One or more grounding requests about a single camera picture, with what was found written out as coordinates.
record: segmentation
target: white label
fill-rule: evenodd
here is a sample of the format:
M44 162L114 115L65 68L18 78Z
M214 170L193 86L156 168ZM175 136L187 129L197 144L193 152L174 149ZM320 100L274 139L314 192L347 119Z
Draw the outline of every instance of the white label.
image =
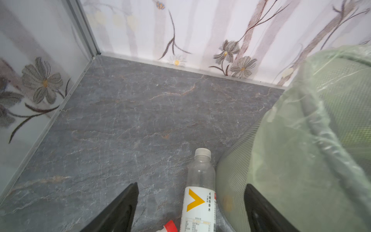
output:
M180 232L216 231L216 194L211 189L186 187Z

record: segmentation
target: yellow arrow logo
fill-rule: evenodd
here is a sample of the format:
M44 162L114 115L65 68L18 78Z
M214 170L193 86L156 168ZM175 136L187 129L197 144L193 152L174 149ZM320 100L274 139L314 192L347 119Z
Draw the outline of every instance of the yellow arrow logo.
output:
M197 194L195 194L191 189L189 189L188 194L194 199L194 202L190 203L187 206L187 212L193 209L194 207L199 206L202 203L205 203L205 201L201 199L199 196L197 196Z

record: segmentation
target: gray flower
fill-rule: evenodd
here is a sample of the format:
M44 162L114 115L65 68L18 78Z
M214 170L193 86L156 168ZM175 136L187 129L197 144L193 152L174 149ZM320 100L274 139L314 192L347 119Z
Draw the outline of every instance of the gray flower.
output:
M60 73L50 75L50 64L41 61L41 57L35 59L35 66L26 65L22 70L22 83L29 89L35 90L33 101L38 104L44 97L49 104L53 104L57 98L56 91L63 85Z
M214 59L216 59L217 64L221 64L221 62L226 59L229 63L233 62L233 55L237 54L240 51L240 47L238 46L238 42L225 40L223 45L219 48L222 53L214 55Z
M21 102L23 96L10 91L5 91L8 85L8 80L5 77L0 77L0 127L8 127L15 122L15 118L9 115L7 108Z
M232 77L248 78L252 74L248 69L255 67L256 61L257 59L251 59L249 56L240 58L237 61L237 66L230 69L231 72L234 72Z

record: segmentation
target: red cap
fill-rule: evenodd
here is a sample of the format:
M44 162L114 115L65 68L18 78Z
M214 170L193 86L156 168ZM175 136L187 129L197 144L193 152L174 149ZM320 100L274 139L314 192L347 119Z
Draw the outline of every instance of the red cap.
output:
M174 222L170 220L166 225L164 225L167 232L178 232L177 227L175 226Z

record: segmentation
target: floral wallpaper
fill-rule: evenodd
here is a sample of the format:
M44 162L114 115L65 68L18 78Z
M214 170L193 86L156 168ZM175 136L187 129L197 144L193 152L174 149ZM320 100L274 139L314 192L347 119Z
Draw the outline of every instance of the floral wallpaper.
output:
M309 55L370 44L368 0L81 0L98 46L287 86Z
M59 1L0 0L0 15L1 195L90 58Z

